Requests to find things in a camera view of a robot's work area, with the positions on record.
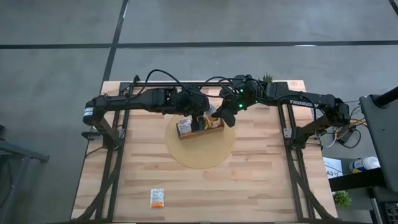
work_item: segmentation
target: small plastic bag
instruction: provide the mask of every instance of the small plastic bag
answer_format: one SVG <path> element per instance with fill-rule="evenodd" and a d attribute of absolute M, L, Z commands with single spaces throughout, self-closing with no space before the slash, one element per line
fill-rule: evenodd
<path fill-rule="evenodd" d="M 151 208 L 164 207 L 164 189 L 150 190 L 150 207 Z"/>

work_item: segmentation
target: round yellow mat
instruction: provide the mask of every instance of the round yellow mat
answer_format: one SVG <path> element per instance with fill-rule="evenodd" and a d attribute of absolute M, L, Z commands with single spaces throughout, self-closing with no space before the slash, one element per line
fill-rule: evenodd
<path fill-rule="evenodd" d="M 176 161 L 189 168 L 207 169 L 229 156 L 235 145 L 233 128 L 226 125 L 220 132 L 179 140 L 175 124 L 182 118 L 175 115 L 170 120 L 165 136 L 169 152 Z"/>

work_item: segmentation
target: green plant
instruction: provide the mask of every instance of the green plant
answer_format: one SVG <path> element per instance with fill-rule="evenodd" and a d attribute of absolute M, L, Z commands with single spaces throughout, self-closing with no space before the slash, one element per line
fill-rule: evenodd
<path fill-rule="evenodd" d="M 333 200 L 340 208 L 346 208 L 351 205 L 352 198 L 349 196 L 348 192 L 342 190 L 333 195 Z"/>
<path fill-rule="evenodd" d="M 268 73 L 265 73 L 263 78 L 262 78 L 262 81 L 266 82 L 266 83 L 272 83 L 272 75 L 268 74 Z"/>

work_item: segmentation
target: wooden table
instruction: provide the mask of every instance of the wooden table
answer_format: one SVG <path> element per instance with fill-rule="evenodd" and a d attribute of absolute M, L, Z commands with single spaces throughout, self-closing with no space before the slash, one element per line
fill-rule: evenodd
<path fill-rule="evenodd" d="M 301 80 L 288 83 L 292 90 L 305 91 Z M 102 94 L 117 95 L 118 89 L 119 82 L 104 82 Z M 202 89 L 211 95 L 219 90 Z M 219 98 L 209 100 L 215 106 L 221 104 Z M 294 114 L 297 126 L 313 119 L 310 108 L 294 106 Z M 105 117 L 111 123 L 113 113 Z M 231 155 L 205 170 L 186 168 L 169 154 L 164 138 L 171 117 L 143 110 L 130 112 L 114 222 L 297 221 L 277 107 L 254 105 L 239 112 Z M 90 142 L 88 152 L 101 143 Z M 98 193 L 105 155 L 106 151 L 100 150 L 85 159 L 72 218 L 83 213 Z M 303 156 L 312 192 L 337 217 L 320 148 L 307 145 Z M 151 189 L 165 189 L 164 208 L 149 207 Z M 302 192 L 300 198 L 307 217 Z"/>

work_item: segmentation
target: concrete floor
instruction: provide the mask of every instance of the concrete floor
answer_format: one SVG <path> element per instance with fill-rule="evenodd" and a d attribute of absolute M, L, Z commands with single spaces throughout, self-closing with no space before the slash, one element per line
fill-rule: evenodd
<path fill-rule="evenodd" d="M 0 0 L 0 44 L 110 43 L 121 3 Z M 313 40 L 398 40 L 398 17 L 388 0 L 131 0 L 120 38 L 122 43 Z M 48 164 L 33 162 L 13 223 L 69 219 L 87 144 L 80 136 L 87 129 L 82 112 L 100 90 L 108 53 L 0 50 L 0 124 L 8 128 L 6 139 L 50 154 Z M 279 80 L 302 79 L 307 91 L 351 101 L 395 87 L 397 58 L 396 45 L 118 49 L 110 80 L 144 78 L 153 68 L 180 80 L 268 72 Z M 355 149 L 336 144 L 323 155 L 374 155 L 368 132 L 361 131 Z M 364 211 L 339 215 L 370 221 Z"/>

